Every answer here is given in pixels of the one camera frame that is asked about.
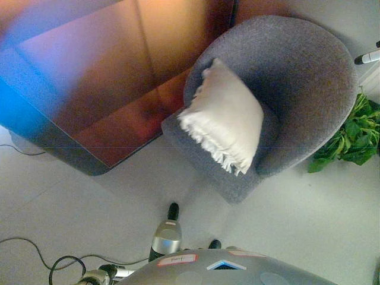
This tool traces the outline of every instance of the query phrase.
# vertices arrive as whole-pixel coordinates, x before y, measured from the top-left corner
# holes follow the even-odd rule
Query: black tip
[[[179,215],[179,206],[177,203],[172,203],[170,205],[169,211],[167,212],[167,219],[168,220],[178,220],[178,215]]]
[[[221,242],[217,239],[214,239],[210,245],[208,246],[208,248],[211,248],[211,249],[221,249]]]
[[[354,60],[355,64],[363,64],[363,61],[362,61],[362,55],[358,56],[355,60]]]

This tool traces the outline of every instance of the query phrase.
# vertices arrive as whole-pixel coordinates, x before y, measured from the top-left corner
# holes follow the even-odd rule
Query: plant leaf
[[[360,127],[353,120],[349,120],[345,123],[344,128],[351,141],[353,141],[358,133],[360,133]]]
[[[314,173],[321,171],[328,163],[332,162],[333,159],[315,159],[311,164],[309,164],[308,172]]]
[[[369,135],[364,135],[362,137],[359,137],[354,143],[353,143],[353,148],[358,149],[358,148],[363,148],[369,145]]]
[[[368,147],[355,151],[353,153],[346,153],[341,156],[341,158],[347,162],[353,162],[357,165],[362,165],[364,162],[369,160],[376,153],[376,147]]]

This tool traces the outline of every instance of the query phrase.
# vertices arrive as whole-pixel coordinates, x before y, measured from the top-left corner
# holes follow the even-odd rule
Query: white cushion
[[[203,84],[190,107],[179,116],[180,127],[212,158],[237,176],[249,169],[259,143],[264,113],[260,103],[219,59],[202,73]]]

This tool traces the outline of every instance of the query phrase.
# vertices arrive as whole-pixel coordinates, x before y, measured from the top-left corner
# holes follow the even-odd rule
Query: gray floor
[[[10,143],[3,128],[0,143]],[[306,162],[269,178],[231,206],[163,137],[98,177],[48,154],[27,157],[0,147],[0,239],[34,240],[48,264],[89,252],[134,261],[147,257],[152,234],[177,201],[184,247],[219,238],[223,246],[260,252],[338,284],[372,284],[380,257],[379,157],[361,167],[336,162],[313,175],[305,169]],[[84,261],[89,269],[105,263]],[[55,285],[79,276],[73,265],[55,274]],[[1,285],[47,283],[32,246],[0,245]]]

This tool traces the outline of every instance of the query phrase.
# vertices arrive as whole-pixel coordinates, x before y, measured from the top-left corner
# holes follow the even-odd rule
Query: label
[[[197,254],[177,255],[177,256],[171,256],[171,257],[161,259],[159,263],[157,263],[157,266],[168,266],[168,265],[192,263],[197,260],[198,260]]]
[[[236,255],[238,257],[264,257],[266,258],[265,255],[256,254],[254,252],[249,252],[249,251],[229,251],[229,253],[232,255]]]

